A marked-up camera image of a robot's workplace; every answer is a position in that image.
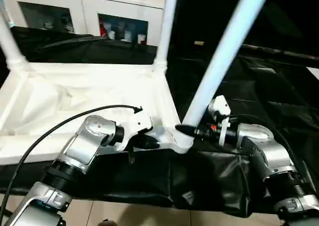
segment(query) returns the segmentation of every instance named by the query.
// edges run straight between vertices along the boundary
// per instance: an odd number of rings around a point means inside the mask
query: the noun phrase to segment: black wire
[[[8,185],[8,188],[5,192],[5,195],[4,195],[4,198],[3,198],[3,201],[2,201],[2,205],[1,205],[1,210],[0,210],[0,225],[2,224],[2,219],[3,219],[3,215],[4,215],[4,211],[5,211],[5,207],[6,207],[6,204],[8,202],[8,198],[10,196],[10,192],[11,192],[11,189],[12,189],[12,186],[13,186],[13,183],[14,183],[14,180],[17,176],[17,174],[19,173],[24,161],[26,160],[26,158],[28,157],[28,155],[30,154],[30,152],[43,140],[45,139],[48,135],[50,135],[51,133],[53,133],[55,130],[59,129],[60,127],[62,127],[63,125],[67,124],[68,122],[76,119],[76,118],[79,118],[81,116],[84,116],[84,115],[87,115],[87,114],[90,114],[90,113],[93,113],[93,112],[97,112],[97,111],[100,111],[100,110],[104,110],[104,109],[110,109],[110,108],[130,108],[130,109],[133,109],[135,112],[136,111],[140,111],[141,109],[140,108],[137,108],[137,107],[133,107],[133,106],[129,106],[129,105],[111,105],[111,106],[104,106],[104,107],[99,107],[99,108],[95,108],[95,109],[91,109],[91,110],[88,110],[88,111],[85,111],[85,112],[82,112],[82,113],[79,113],[77,115],[74,115],[70,118],[68,118],[67,120],[64,120],[63,122],[59,123],[58,125],[56,125],[55,127],[51,128],[50,130],[48,130],[45,134],[43,134],[38,140],[36,140],[30,147],[29,149],[25,152],[25,154],[21,157],[14,173],[13,173],[13,176],[10,180],[10,183]]]
[[[9,210],[7,210],[7,209],[4,209],[4,216],[7,216],[8,218],[10,218],[10,216],[12,215],[13,213],[11,212],[11,211],[9,211]]]

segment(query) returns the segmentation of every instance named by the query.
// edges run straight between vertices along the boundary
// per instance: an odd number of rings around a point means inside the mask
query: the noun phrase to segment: white frame
[[[147,21],[147,45],[158,46],[163,9],[111,0],[82,0],[88,34],[100,36],[98,14]]]
[[[70,11],[74,33],[86,34],[86,24],[82,9],[82,0],[4,0],[5,6],[10,13],[12,21],[21,27],[27,27],[24,15],[19,7],[18,2],[28,2],[55,7],[68,8]]]
[[[197,125],[199,123],[265,1],[266,0],[239,0],[212,60],[209,63],[206,73],[197,89],[195,97],[187,111],[183,124]],[[133,69],[131,66],[153,74],[154,78],[152,80],[154,81],[154,85],[160,86],[155,90],[156,97],[159,97],[159,104],[157,105],[157,108],[160,111],[160,118],[157,119],[157,123],[155,123],[153,130],[148,132],[148,135],[154,136],[158,139],[161,148],[170,148],[178,153],[186,153],[192,146],[193,138],[181,134],[174,129],[174,126],[180,122],[180,120],[165,78],[165,71],[167,69],[167,52],[176,2],[177,0],[166,0],[159,46],[156,58],[152,65],[125,66],[106,64],[103,65],[102,68],[104,69],[105,67],[109,67],[116,69],[117,71],[122,71],[121,78],[123,77],[123,73],[127,72],[127,70],[125,70],[126,68],[131,70]],[[63,76],[65,76],[65,70],[75,73],[78,72],[79,67],[81,67],[87,69],[86,72],[84,72],[85,79],[89,79],[90,81],[93,80],[88,78],[88,73],[92,71],[92,68],[97,67],[97,65],[94,64],[28,63],[20,53],[17,44],[7,27],[7,23],[2,16],[0,16],[0,29],[0,46],[5,53],[7,65],[11,70],[0,91],[0,94],[2,94],[3,97],[1,100],[5,100],[0,111],[0,126],[5,121],[10,121],[9,116],[13,113],[15,106],[23,106],[22,104],[19,104],[19,101],[23,101],[23,98],[20,97],[20,93],[23,91],[27,94],[29,93],[28,91],[25,91],[24,84],[28,76],[38,67],[38,71],[41,73],[44,66],[47,66],[47,70],[49,72],[59,71],[57,66],[60,66],[63,70]],[[34,153],[34,155],[31,153],[30,156],[34,156],[35,161],[40,159],[43,160],[43,156],[52,151],[51,146],[52,144],[47,145],[47,147],[42,150],[41,147],[39,147],[39,152]],[[12,147],[4,148],[2,151],[5,152],[6,150],[8,151],[7,158],[11,158],[13,160],[16,160],[16,158],[19,158],[24,153],[24,149],[15,148],[14,151],[12,151]]]

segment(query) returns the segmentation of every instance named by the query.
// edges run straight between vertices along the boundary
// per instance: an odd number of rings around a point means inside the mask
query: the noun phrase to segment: white pipe
[[[165,1],[159,46],[156,53],[156,58],[154,60],[156,66],[164,65],[166,67],[167,65],[167,53],[169,48],[171,29],[173,26],[173,20],[175,15],[176,3],[177,0]]]
[[[191,102],[183,124],[198,125],[266,0],[239,0]],[[191,137],[179,144],[192,145]]]
[[[25,57],[21,54],[13,35],[0,11],[0,47],[5,54],[7,66],[9,69],[21,67],[27,64]]]

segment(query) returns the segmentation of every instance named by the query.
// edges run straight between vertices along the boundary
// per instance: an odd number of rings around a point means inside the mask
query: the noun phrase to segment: metal tube
[[[167,65],[167,53],[169,48],[171,29],[175,15],[177,0],[166,0],[161,26],[159,46],[154,60],[155,65]]]
[[[197,126],[266,0],[239,0],[197,89],[183,124]],[[184,137],[179,144],[192,144]]]
[[[27,63],[25,57],[21,54],[1,11],[0,47],[5,54],[7,66],[9,69],[11,69],[12,67],[19,67]]]

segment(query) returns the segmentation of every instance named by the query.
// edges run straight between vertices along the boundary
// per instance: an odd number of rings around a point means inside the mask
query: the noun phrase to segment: cabinet
[[[86,34],[81,0],[4,0],[17,26]]]
[[[165,0],[4,0],[22,27],[157,46]]]
[[[89,34],[101,35],[101,29],[112,39],[158,45],[163,9],[111,0],[82,0]]]

